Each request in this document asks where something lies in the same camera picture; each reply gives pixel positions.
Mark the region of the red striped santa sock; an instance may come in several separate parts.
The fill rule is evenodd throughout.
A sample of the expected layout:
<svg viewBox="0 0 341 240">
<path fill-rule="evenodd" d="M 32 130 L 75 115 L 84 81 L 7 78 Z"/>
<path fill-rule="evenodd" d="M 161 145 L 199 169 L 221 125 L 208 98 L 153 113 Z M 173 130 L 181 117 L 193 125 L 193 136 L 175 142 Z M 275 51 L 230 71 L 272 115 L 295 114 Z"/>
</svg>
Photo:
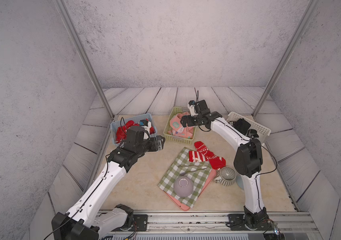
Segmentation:
<svg viewBox="0 0 341 240">
<path fill-rule="evenodd" d="M 192 162 L 192 163 L 206 162 L 205 156 L 198 151 L 189 151 L 188 154 L 189 154 L 189 162 Z"/>
</svg>

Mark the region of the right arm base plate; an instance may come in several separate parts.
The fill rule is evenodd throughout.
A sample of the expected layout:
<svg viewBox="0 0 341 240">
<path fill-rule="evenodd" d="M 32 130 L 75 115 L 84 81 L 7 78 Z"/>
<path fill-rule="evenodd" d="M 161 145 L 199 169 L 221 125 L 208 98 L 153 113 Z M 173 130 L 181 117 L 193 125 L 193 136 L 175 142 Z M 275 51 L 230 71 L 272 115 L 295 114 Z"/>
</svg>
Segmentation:
<svg viewBox="0 0 341 240">
<path fill-rule="evenodd" d="M 226 226 L 232 231 L 273 231 L 274 225 L 263 214 L 229 214 Z"/>
</svg>

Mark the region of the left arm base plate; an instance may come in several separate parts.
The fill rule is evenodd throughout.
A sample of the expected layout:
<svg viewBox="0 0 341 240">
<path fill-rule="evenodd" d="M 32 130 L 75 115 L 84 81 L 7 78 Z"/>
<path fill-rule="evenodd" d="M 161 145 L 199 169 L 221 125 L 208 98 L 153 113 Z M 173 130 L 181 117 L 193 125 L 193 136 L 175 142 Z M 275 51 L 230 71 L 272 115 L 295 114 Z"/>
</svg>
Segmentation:
<svg viewBox="0 0 341 240">
<path fill-rule="evenodd" d="M 120 227 L 116 228 L 114 232 L 146 232 L 147 231 L 147 224 L 148 224 L 148 215 L 128 215 L 125 224 Z"/>
</svg>

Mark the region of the red patterned knit sock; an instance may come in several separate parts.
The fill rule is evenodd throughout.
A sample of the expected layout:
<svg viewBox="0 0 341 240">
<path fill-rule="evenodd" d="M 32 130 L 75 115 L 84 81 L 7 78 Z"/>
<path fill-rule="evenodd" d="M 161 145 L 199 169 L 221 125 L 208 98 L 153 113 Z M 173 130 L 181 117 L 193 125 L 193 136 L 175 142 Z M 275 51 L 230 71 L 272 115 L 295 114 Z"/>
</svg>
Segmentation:
<svg viewBox="0 0 341 240">
<path fill-rule="evenodd" d="M 215 155 L 203 142 L 195 142 L 194 146 L 198 152 L 198 162 L 209 162 L 214 170 L 220 170 L 226 166 L 226 160 Z"/>
</svg>

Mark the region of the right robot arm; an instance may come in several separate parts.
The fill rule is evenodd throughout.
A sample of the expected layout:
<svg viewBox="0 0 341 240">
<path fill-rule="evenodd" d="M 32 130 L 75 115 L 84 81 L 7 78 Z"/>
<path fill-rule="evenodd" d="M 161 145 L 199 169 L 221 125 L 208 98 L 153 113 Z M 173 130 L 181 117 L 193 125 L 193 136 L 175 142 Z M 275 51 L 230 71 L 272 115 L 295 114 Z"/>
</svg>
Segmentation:
<svg viewBox="0 0 341 240">
<path fill-rule="evenodd" d="M 205 126 L 219 134 L 236 150 L 233 164 L 244 187 L 244 225 L 250 230 L 260 228 L 267 215 L 259 186 L 263 164 L 260 141 L 242 134 L 218 112 L 211 112 L 204 100 L 191 100 L 187 107 L 190 114 L 181 118 L 183 127 Z"/>
</svg>

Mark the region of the pink sock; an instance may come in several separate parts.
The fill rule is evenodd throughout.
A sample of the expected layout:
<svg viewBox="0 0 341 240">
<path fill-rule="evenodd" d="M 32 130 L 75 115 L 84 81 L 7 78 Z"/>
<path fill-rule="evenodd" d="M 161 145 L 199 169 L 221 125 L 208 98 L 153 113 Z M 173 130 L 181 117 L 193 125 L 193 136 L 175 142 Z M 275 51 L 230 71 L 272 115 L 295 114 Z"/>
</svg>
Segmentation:
<svg viewBox="0 0 341 240">
<path fill-rule="evenodd" d="M 181 119 L 182 119 L 182 117 L 188 116 L 188 115 L 189 115 L 188 112 L 176 114 L 169 122 L 171 130 L 174 129 L 178 132 L 181 132 L 181 131 L 183 131 L 184 128 L 187 128 L 181 124 Z"/>
<path fill-rule="evenodd" d="M 193 127 L 187 127 L 184 128 L 183 131 L 178 132 L 174 129 L 171 130 L 171 134 L 176 137 L 181 137 L 181 138 L 186 138 L 186 139 L 192 139 L 193 138 L 193 133 L 194 133 L 194 128 Z"/>
</svg>

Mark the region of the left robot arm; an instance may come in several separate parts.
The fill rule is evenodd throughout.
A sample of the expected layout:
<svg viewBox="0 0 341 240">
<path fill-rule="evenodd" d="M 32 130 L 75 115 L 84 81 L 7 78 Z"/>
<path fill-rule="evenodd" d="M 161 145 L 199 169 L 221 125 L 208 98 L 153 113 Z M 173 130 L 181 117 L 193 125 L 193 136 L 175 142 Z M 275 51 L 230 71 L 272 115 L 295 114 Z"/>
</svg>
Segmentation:
<svg viewBox="0 0 341 240">
<path fill-rule="evenodd" d="M 65 213 L 57 213 L 51 225 L 51 235 L 56 240 L 103 240 L 116 229 L 137 232 L 134 211 L 119 204 L 103 215 L 98 211 L 113 188 L 124 178 L 137 160 L 147 152 L 161 151 L 163 136 L 150 137 L 148 131 L 140 126 L 127 130 L 127 137 L 106 156 L 106 165 L 84 195 Z"/>
</svg>

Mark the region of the black white striped sock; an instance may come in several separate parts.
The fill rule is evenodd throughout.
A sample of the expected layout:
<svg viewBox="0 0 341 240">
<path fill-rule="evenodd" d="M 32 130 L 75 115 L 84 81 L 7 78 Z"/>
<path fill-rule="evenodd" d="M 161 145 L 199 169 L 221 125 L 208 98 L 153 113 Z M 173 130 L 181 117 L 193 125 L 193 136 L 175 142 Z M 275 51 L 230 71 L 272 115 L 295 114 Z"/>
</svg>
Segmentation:
<svg viewBox="0 0 341 240">
<path fill-rule="evenodd" d="M 251 129 L 251 124 L 245 119 L 239 119 L 237 121 L 231 121 L 231 125 L 246 137 L 251 139 L 259 138 L 258 132 L 255 129 Z"/>
</svg>

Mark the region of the red fluffy sock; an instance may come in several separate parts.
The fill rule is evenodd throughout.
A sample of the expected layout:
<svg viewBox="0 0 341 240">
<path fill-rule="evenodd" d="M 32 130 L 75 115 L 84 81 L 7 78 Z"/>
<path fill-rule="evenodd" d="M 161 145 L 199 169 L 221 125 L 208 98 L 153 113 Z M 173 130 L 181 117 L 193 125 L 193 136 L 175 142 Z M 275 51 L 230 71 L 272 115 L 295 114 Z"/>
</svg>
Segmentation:
<svg viewBox="0 0 341 240">
<path fill-rule="evenodd" d="M 127 123 L 125 123 L 123 126 L 118 127 L 117 131 L 116 131 L 116 135 L 115 135 L 115 142 L 117 144 L 120 144 L 122 140 L 125 140 L 127 130 L 133 126 L 140 126 L 139 122 L 135 123 L 133 120 L 130 120 Z M 152 127 L 150 129 L 150 135 L 153 135 L 153 134 L 155 134 L 155 129 L 154 129 L 154 126 L 152 124 Z"/>
</svg>

